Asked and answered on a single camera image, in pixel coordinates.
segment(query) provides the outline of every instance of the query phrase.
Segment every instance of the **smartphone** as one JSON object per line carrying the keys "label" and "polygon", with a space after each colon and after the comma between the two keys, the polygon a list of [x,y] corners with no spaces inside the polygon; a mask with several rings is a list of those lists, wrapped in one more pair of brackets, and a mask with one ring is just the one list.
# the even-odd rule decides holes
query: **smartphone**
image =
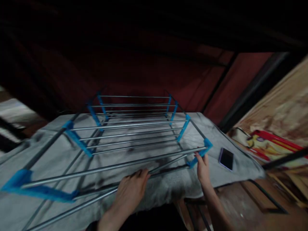
{"label": "smartphone", "polygon": [[232,171],[233,169],[233,153],[222,148],[219,156],[219,163],[225,168]]}

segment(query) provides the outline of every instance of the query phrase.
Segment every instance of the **hand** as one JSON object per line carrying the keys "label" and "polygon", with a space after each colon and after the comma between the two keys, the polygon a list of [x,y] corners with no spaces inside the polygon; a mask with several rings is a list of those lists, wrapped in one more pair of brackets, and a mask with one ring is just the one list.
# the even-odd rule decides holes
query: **hand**
{"label": "hand", "polygon": [[120,229],[144,196],[145,187],[150,177],[148,172],[147,169],[139,170],[121,180],[115,201],[99,220],[99,231],[117,231]]}
{"label": "hand", "polygon": [[148,172],[148,169],[143,169],[124,177],[120,182],[112,206],[125,210],[128,216],[131,215],[144,196],[145,187],[150,177]]}
{"label": "hand", "polygon": [[212,188],[208,155],[205,154],[202,158],[198,152],[195,152],[195,157],[198,159],[197,174],[202,187],[204,189]]}

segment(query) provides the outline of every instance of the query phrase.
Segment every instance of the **floor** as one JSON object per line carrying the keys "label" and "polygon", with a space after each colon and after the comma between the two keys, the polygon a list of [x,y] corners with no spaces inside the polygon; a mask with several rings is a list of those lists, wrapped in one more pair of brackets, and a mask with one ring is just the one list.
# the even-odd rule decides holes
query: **floor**
{"label": "floor", "polygon": [[[267,213],[267,209],[275,208],[275,206],[256,186],[248,181],[234,183],[219,188],[218,196],[235,230],[308,230],[308,213],[304,209],[284,198],[273,186],[270,179],[260,179],[256,182],[286,209],[289,215]],[[177,201],[175,204],[187,229],[193,231],[193,224],[184,200]],[[197,230],[206,230],[197,206],[189,206],[192,210],[193,219],[196,221]],[[201,206],[201,210],[211,225],[206,206]]]}

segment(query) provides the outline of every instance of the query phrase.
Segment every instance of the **folding rack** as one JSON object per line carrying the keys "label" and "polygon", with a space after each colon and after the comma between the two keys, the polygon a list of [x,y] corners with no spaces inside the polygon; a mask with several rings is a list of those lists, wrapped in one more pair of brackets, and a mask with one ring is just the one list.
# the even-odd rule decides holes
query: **folding rack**
{"label": "folding rack", "polygon": [[[172,163],[175,163],[179,161],[180,159],[183,159],[187,157],[188,155],[199,151],[199,154],[201,156],[204,156],[205,153],[212,147],[212,144],[210,141],[204,136],[204,134],[200,131],[200,129],[196,126],[196,124],[193,122],[193,120],[190,118],[190,116],[183,110],[183,108],[178,104],[178,102],[173,98],[173,96],[167,92],[169,95],[168,97],[153,97],[153,96],[108,96],[108,95],[101,95],[101,93],[98,91],[96,95],[94,95],[89,102],[78,112],[75,114],[65,125],[61,128],[61,130],[55,134],[49,142],[22,168],[21,170],[17,171],[15,175],[3,186],[1,189],[2,191],[6,191],[9,193],[17,193],[21,195],[27,195],[27,196],[32,196],[32,197],[39,197],[43,198],[44,201],[40,204],[40,206],[37,208],[35,213],[32,215],[30,220],[27,222],[23,230],[27,230],[29,225],[32,223],[40,209],[43,207],[45,202],[47,200],[52,200],[52,201],[59,201],[59,202],[68,202],[68,203],[73,203],[76,200],[80,198],[84,198],[87,196],[99,194],[97,197],[84,202],[66,212],[63,212],[39,225],[36,225],[30,229],[30,230],[39,230],[42,229],[60,219],[63,219],[69,215],[71,215],[74,212],[77,212],[86,206],[89,206],[102,198],[105,198],[117,191],[117,187],[119,185],[119,182],[112,183],[110,185],[103,186],[99,189],[96,190],[90,190],[86,192],[80,192],[78,190],[73,191],[72,193],[66,193],[61,190],[57,190],[56,187],[58,186],[59,182],[62,180],[67,180],[71,178],[76,178],[76,177],[83,177],[85,175],[89,174],[94,174],[94,173],[99,173],[103,171],[108,171],[112,169],[117,169],[117,168],[122,168],[122,167],[127,167],[135,164],[140,164],[140,163],[145,163],[145,162],[150,162],[158,159],[163,159],[163,158],[168,158],[168,157],[173,157],[173,156],[179,156],[175,159],[173,159],[170,162],[167,162],[155,169],[152,169],[149,171],[151,174],[150,179],[162,176],[168,173],[172,173],[175,171],[183,170],[183,169],[189,169],[192,168],[196,163],[197,159],[194,158],[192,161],[187,162],[185,165],[176,167],[176,168],[169,168],[169,169],[164,169],[167,166],[171,165]],[[93,100],[97,97],[99,104],[100,105],[92,105]],[[113,98],[161,98],[161,99],[168,99],[168,103],[163,103],[163,104],[104,104],[103,99],[105,97],[113,97]],[[88,108],[90,111],[96,126],[95,127],[81,127],[81,128],[74,128],[74,121],[75,119],[80,115],[82,111],[85,110],[85,108]],[[95,108],[101,108],[102,109],[102,114],[98,115],[95,112]],[[165,109],[150,109],[150,110],[115,110],[115,111],[106,111],[107,107],[118,107],[118,108],[123,108],[123,107],[166,107]],[[174,107],[174,110],[172,112],[169,112],[169,108]],[[174,120],[175,113],[177,112],[178,108],[185,114],[185,120]],[[98,116],[104,116],[104,120],[100,121],[98,119]],[[129,117],[136,117],[136,116],[163,116],[163,119],[138,119],[138,120],[127,120],[127,121],[110,121],[113,118],[129,118]],[[179,122],[184,122],[184,125],[182,128],[173,128],[172,124],[173,123],[179,123]],[[185,129],[188,126],[188,123],[191,123],[199,132],[199,134],[202,136],[204,139],[204,147],[197,147],[189,150],[183,150],[181,145],[179,144]],[[170,128],[164,129],[164,130],[154,130],[154,131],[147,131],[147,132],[135,132],[135,133],[129,133],[129,134],[118,134],[118,135],[105,135],[102,136],[104,131],[108,130],[114,130],[114,129],[123,129],[123,128],[140,128],[140,127],[153,127],[153,126],[162,126],[162,125],[167,125]],[[86,138],[81,138],[78,134],[77,131],[81,130],[95,130],[93,134],[90,137]],[[137,140],[130,140],[130,141],[120,141],[120,142],[114,142],[114,143],[105,143],[105,144],[98,144],[99,140],[104,139],[104,138],[112,138],[112,137],[126,137],[126,136],[136,136],[136,135],[144,135],[144,134],[155,134],[155,133],[163,133],[163,132],[170,132],[172,131],[172,135],[165,135],[165,136],[157,136],[157,137],[151,137],[151,138],[146,138],[146,139],[137,139]],[[75,141],[81,148],[79,153],[75,156],[73,161],[69,164],[69,166],[66,168],[66,170],[63,172],[62,175],[56,176],[56,177],[51,177],[47,179],[42,179],[42,180],[36,180],[36,181],[31,181],[31,175],[32,171],[30,170],[33,165],[43,156],[43,154],[48,150],[48,148],[61,136],[61,134],[66,133],[73,141]],[[168,137],[175,137],[174,140],[165,140],[165,141],[160,141],[160,142],[152,142],[152,143],[147,143],[147,144],[140,144],[140,145],[133,145],[129,147],[123,147],[123,148],[116,148],[116,149],[109,149],[105,151],[98,151],[96,152],[96,148],[98,147],[103,147],[103,146],[109,146],[109,145],[117,145],[117,144],[124,144],[124,143],[131,143],[131,142],[137,142],[137,141],[148,141],[148,140],[154,140],[154,139],[159,139],[159,138],[168,138]],[[126,149],[132,149],[132,148],[138,148],[138,147],[145,147],[145,146],[150,146],[150,145],[156,145],[156,144],[162,144],[162,143],[167,143],[167,142],[177,142],[179,145],[181,151],[178,152],[173,152],[173,153],[168,153],[168,154],[163,154],[159,156],[154,156],[154,157],[148,157],[144,159],[138,159],[138,160],[133,160],[129,161],[126,163],[118,163],[106,167],[100,167],[96,169],[90,169],[90,170],[85,170],[81,172],[76,172],[76,173],[71,173],[67,174],[69,169],[72,167],[74,162],[77,160],[77,158],[84,152],[86,155],[89,156],[91,159],[94,155],[97,154],[102,154],[102,153],[107,153],[107,152],[114,152],[114,151],[119,151],[119,150],[126,150]],[[53,188],[45,186],[44,184],[49,184],[52,182],[56,182]]]}

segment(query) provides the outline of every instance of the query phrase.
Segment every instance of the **blue plastic joint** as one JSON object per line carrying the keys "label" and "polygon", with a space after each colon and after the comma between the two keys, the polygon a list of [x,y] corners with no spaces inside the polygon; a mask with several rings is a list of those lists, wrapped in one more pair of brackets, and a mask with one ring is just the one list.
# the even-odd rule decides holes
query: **blue plastic joint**
{"label": "blue plastic joint", "polygon": [[167,112],[169,112],[169,105],[171,104],[171,94],[169,94],[169,101],[167,106]]}
{"label": "blue plastic joint", "polygon": [[187,114],[186,114],[186,120],[187,120],[187,121],[184,123],[184,126],[183,126],[183,128],[182,128],[182,130],[181,130],[179,136],[177,137],[177,142],[180,142],[180,140],[181,140],[181,138],[182,138],[182,136],[183,136],[183,134],[184,134],[184,132],[185,132],[187,126],[188,126],[188,123],[189,123],[189,121],[190,121],[190,116],[187,115]]}
{"label": "blue plastic joint", "polygon": [[[212,143],[209,141],[208,138],[204,139],[204,146],[207,147],[207,149],[199,152],[199,155],[201,157],[204,157],[204,155],[211,149],[211,147],[213,147]],[[187,165],[189,166],[189,168],[193,168],[196,163],[198,163],[198,159],[195,157],[192,161],[187,162]]]}
{"label": "blue plastic joint", "polygon": [[90,149],[87,149],[86,143],[80,140],[80,136],[75,131],[71,131],[73,127],[74,122],[71,120],[67,121],[63,125],[63,128],[66,129],[66,134],[78,144],[78,146],[84,151],[85,154],[87,154],[89,157],[93,157],[92,151]]}
{"label": "blue plastic joint", "polygon": [[66,193],[47,186],[35,186],[32,188],[21,188],[25,183],[31,182],[32,171],[27,169],[18,170],[12,178],[2,187],[1,191],[26,195],[31,197],[40,197],[47,200],[59,201],[65,203],[74,203],[73,198],[79,191],[75,190],[72,193]]}
{"label": "blue plastic joint", "polygon": [[174,116],[175,116],[175,113],[176,113],[176,110],[177,110],[177,101],[175,102],[175,107],[174,107],[174,110],[173,110],[173,113],[172,113],[172,116],[171,116],[170,121],[173,121]]}
{"label": "blue plastic joint", "polygon": [[91,101],[88,102],[88,109],[89,109],[89,112],[91,113],[96,125],[101,126],[101,124],[99,123],[99,119],[98,119],[94,109],[92,108],[92,102]]}
{"label": "blue plastic joint", "polygon": [[104,103],[103,103],[103,100],[102,100],[102,98],[101,98],[100,95],[101,95],[101,94],[100,94],[100,91],[98,91],[98,92],[97,92],[97,98],[98,98],[99,104],[102,106],[102,111],[103,111],[103,113],[106,115],[106,121],[108,121],[108,120],[109,120],[109,117],[107,116],[106,109],[105,109],[105,107],[104,107]]}

